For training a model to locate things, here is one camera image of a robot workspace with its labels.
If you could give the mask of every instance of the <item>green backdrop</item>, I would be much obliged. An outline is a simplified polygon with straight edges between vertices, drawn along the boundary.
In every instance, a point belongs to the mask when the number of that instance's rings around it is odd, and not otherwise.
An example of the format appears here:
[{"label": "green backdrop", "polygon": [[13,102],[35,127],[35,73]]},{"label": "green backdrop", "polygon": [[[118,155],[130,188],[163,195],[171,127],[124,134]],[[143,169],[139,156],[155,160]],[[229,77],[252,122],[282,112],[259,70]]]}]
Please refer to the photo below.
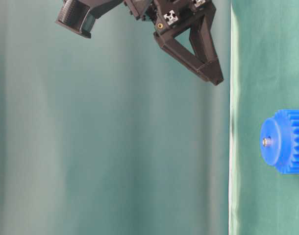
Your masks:
[{"label": "green backdrop", "polygon": [[232,235],[298,235],[299,175],[260,155],[263,121],[299,109],[299,0],[233,0]]},{"label": "green backdrop", "polygon": [[0,1],[0,235],[227,233],[230,7],[214,2],[218,87],[123,5],[88,40],[54,23],[61,0]]}]

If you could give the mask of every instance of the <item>gear teeth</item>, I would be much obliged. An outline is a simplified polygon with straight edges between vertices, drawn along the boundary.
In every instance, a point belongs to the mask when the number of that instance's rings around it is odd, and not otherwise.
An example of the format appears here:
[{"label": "gear teeth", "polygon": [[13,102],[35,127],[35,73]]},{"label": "gear teeth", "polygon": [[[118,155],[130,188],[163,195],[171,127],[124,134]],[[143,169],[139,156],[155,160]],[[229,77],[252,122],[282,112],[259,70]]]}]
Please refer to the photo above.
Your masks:
[{"label": "gear teeth", "polygon": [[293,154],[290,157],[290,163],[284,173],[299,173],[299,110],[282,110],[282,116],[287,117],[290,121],[293,140]]},{"label": "gear teeth", "polygon": [[279,110],[277,113],[275,113],[275,118],[286,118],[287,116],[287,110]]}]

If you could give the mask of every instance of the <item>metal bolt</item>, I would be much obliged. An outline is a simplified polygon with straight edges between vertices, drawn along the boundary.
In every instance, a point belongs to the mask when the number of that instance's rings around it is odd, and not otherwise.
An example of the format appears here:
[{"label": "metal bolt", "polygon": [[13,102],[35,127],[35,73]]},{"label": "metal bolt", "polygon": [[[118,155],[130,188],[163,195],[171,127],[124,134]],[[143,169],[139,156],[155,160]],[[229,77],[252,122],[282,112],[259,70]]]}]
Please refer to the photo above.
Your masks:
[{"label": "metal bolt", "polygon": [[264,147],[269,147],[272,145],[272,139],[271,138],[264,138],[263,139],[263,146]]}]

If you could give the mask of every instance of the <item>curtain fold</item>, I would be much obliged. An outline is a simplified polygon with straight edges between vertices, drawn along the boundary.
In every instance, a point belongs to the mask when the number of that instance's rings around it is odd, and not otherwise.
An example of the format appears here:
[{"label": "curtain fold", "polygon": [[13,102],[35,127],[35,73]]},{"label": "curtain fold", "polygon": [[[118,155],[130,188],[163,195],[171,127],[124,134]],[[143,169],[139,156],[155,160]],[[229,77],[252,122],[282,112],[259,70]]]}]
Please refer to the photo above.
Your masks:
[{"label": "curtain fold", "polygon": [[217,87],[124,6],[88,40],[54,23],[59,0],[0,1],[0,235],[227,232],[230,9],[214,3]]}]

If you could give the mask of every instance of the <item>green curtain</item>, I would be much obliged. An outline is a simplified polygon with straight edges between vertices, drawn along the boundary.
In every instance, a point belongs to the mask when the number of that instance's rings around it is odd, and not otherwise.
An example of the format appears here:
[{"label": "green curtain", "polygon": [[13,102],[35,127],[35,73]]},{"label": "green curtain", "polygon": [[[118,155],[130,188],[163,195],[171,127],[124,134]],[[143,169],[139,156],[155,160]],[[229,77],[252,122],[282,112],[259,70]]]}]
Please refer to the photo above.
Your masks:
[{"label": "green curtain", "polygon": [[299,234],[299,175],[260,155],[263,121],[299,109],[299,0],[233,0],[232,235]]},{"label": "green curtain", "polygon": [[0,1],[0,235],[227,233],[230,5],[214,3],[217,87],[123,5],[88,40],[54,23],[61,0]]}]

